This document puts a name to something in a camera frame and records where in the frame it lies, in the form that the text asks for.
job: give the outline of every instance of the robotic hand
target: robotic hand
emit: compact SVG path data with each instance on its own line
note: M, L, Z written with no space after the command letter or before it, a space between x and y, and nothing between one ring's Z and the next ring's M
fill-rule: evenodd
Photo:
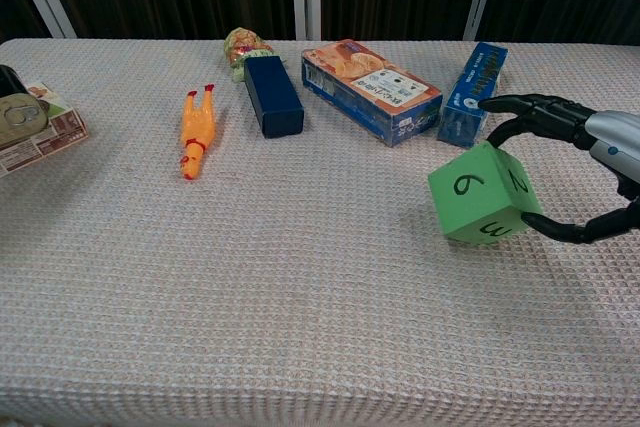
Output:
M630 200L584 226L561 224L543 215L523 212L522 220L554 240L591 243L640 228L640 116L616 111L596 112L578 103L539 94L503 95L481 100L488 112L511 112L517 117L499 125L487 139L494 147L514 135L531 132L588 150L618 178L618 194Z

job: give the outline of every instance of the table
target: table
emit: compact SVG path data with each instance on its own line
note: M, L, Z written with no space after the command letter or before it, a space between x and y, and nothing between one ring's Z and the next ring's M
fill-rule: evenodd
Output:
M304 89L266 140L222 41L13 40L0 62L91 138L0 180L0 415L58 426L640 423L640 236L491 246L440 234L426 176L462 151L388 148ZM471 42L365 42L444 92ZM640 48L506 44L501 93L638 112ZM187 91L219 134L179 175ZM489 120L490 131L504 116ZM624 199L570 146L521 136L547 214Z

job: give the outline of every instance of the white tablecloth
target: white tablecloth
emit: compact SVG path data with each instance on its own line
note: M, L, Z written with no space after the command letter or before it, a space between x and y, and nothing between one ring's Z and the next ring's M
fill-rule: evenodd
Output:
M365 42L445 93L471 42ZM426 177L462 150L388 148L304 89L266 140L221 41L14 40L0 63L91 138L0 179L0 416L58 426L640 423L640 236L447 241ZM512 44L500 93L639 111L640 48ZM202 176L187 91L216 83ZM505 117L490 119L490 131ZM571 146L518 157L561 221L625 205Z

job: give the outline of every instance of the green foam cube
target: green foam cube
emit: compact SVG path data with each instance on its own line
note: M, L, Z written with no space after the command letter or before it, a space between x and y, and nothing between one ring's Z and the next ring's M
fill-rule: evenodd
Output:
M542 213L529 177L515 157L482 142L429 174L444 234L490 244L527 228L522 212Z

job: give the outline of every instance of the dark blue box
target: dark blue box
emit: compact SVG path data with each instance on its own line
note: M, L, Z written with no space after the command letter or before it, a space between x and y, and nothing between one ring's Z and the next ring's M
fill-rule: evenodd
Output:
M507 49L485 42L476 45L442 109L438 140L473 147L487 120L487 112L478 107L478 101L495 92L507 53Z
M244 76L251 103L266 138L302 132L304 109L280 57L250 57Z

